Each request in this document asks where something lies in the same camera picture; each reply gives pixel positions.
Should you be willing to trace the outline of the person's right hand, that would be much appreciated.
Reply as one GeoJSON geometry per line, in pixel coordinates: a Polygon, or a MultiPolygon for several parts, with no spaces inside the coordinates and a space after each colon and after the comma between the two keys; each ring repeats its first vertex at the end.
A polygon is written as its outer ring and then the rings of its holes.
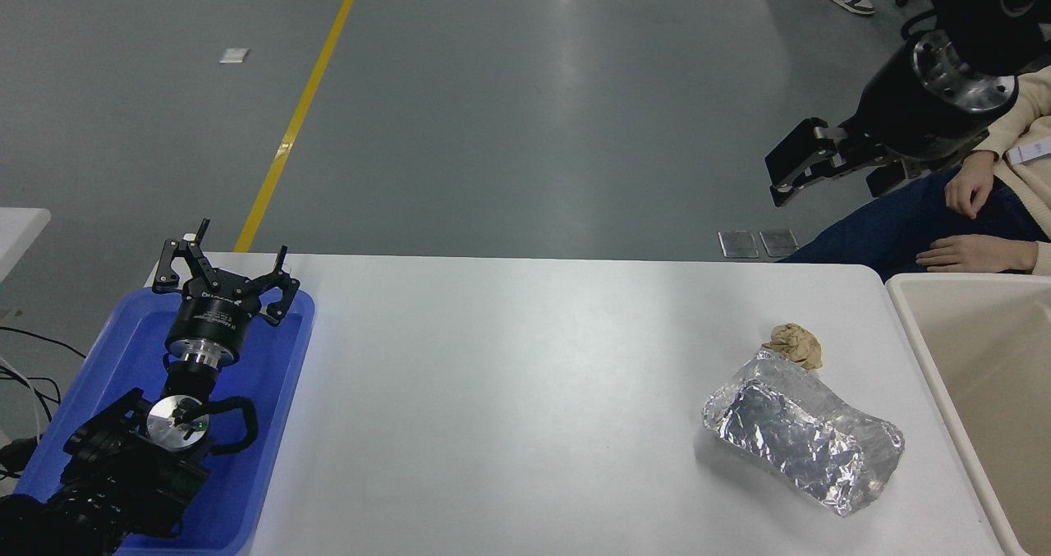
{"type": "Polygon", "coordinates": [[[976,219],[994,188],[994,165],[998,155],[976,149],[967,155],[956,176],[943,189],[945,204],[961,217],[976,219]]]}

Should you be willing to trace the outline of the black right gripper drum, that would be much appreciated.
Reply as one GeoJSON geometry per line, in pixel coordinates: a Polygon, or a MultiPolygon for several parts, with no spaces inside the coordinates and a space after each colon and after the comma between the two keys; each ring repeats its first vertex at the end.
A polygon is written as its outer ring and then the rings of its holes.
{"type": "Polygon", "coordinates": [[[908,40],[863,89],[853,121],[897,155],[952,155],[1017,101],[1017,76],[965,62],[949,40],[908,40]]]}

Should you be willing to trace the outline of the person's left hand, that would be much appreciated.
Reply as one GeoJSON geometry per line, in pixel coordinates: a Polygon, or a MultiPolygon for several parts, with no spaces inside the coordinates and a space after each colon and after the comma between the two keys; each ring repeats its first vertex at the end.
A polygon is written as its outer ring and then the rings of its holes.
{"type": "Polygon", "coordinates": [[[1035,241],[972,234],[939,238],[916,263],[934,273],[1031,273],[1037,256],[1035,241]]]}

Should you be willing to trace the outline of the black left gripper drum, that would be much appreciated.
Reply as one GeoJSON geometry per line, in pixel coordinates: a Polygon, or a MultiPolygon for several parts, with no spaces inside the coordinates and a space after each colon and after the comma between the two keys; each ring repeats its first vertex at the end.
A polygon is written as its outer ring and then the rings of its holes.
{"type": "Polygon", "coordinates": [[[215,277],[191,279],[168,332],[169,353],[181,353],[191,339],[208,339],[226,353],[240,353],[250,321],[260,311],[259,295],[250,279],[226,270],[215,277]]]}

